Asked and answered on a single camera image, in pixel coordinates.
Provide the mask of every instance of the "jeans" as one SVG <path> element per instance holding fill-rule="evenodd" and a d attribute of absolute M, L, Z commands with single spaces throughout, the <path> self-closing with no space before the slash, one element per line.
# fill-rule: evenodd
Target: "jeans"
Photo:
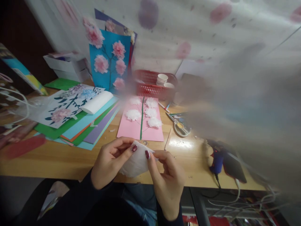
<path fill-rule="evenodd" d="M 153 185 L 124 184 L 122 198 L 131 205 L 149 226 L 157 221 L 156 196 Z"/>

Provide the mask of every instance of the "blue glue gun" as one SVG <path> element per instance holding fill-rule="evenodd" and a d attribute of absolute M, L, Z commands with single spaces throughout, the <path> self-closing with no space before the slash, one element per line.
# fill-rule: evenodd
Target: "blue glue gun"
<path fill-rule="evenodd" d="M 212 173 L 219 174 L 222 171 L 224 160 L 222 147 L 216 141 L 207 139 L 207 142 L 213 149 L 213 153 L 211 155 L 213 157 L 213 163 L 209 169 Z"/>

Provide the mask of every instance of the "white cardboard box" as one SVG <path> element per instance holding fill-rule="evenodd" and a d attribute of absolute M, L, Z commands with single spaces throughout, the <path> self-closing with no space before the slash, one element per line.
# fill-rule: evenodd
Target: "white cardboard box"
<path fill-rule="evenodd" d="M 50 57 L 49 55 L 43 56 L 48 66 L 54 71 L 64 71 L 71 73 L 79 73 L 86 68 L 84 59 L 78 61 L 63 61 Z"/>
<path fill-rule="evenodd" d="M 86 68 L 77 73 L 60 71 L 60 70 L 54 70 L 54 72 L 56 73 L 56 75 L 59 78 L 70 79 L 70 80 L 81 82 L 81 83 L 86 81 L 90 77 L 88 69 L 86 69 Z"/>

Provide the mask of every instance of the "painted fingernail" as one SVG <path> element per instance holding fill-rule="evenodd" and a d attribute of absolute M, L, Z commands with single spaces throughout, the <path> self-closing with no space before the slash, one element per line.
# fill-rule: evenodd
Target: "painted fingernail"
<path fill-rule="evenodd" d="M 132 152 L 135 152 L 135 151 L 137 151 L 137 149 L 138 149 L 138 146 L 135 145 L 135 146 L 133 146 L 133 147 L 131 148 L 131 151 L 132 151 Z"/>
<path fill-rule="evenodd" d="M 145 151 L 145 156 L 146 156 L 147 159 L 151 158 L 150 153 L 148 151 Z"/>

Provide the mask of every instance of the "green card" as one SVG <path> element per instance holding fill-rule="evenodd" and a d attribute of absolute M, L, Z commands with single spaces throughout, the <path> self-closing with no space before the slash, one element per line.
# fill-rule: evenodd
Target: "green card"
<path fill-rule="evenodd" d="M 114 103 L 113 105 L 111 105 L 105 112 L 102 113 L 101 116 L 99 116 L 95 121 L 94 121 L 94 125 L 97 125 L 98 123 L 100 123 L 100 121 L 109 113 L 109 111 L 111 111 L 111 109 L 117 104 Z M 92 130 L 94 129 L 94 127 L 88 127 L 84 132 L 82 132 L 73 142 L 74 145 L 78 146 L 85 138 L 86 136 L 89 135 L 89 133 L 92 132 Z"/>
<path fill-rule="evenodd" d="M 51 139 L 57 139 L 60 135 L 62 135 L 64 132 L 66 132 L 71 126 L 75 125 L 79 120 L 81 120 L 84 116 L 86 116 L 87 113 L 84 111 L 81 111 L 76 115 L 77 119 L 74 118 L 69 119 L 66 121 L 63 125 L 61 125 L 59 128 L 52 128 L 50 126 L 46 126 L 44 124 L 39 123 L 34 129 L 42 134 L 44 134 L 46 137 L 49 137 Z"/>
<path fill-rule="evenodd" d="M 65 79 L 65 78 L 58 78 L 50 83 L 45 84 L 44 86 L 61 89 L 61 90 L 68 90 L 69 88 L 80 84 L 80 82 Z"/>

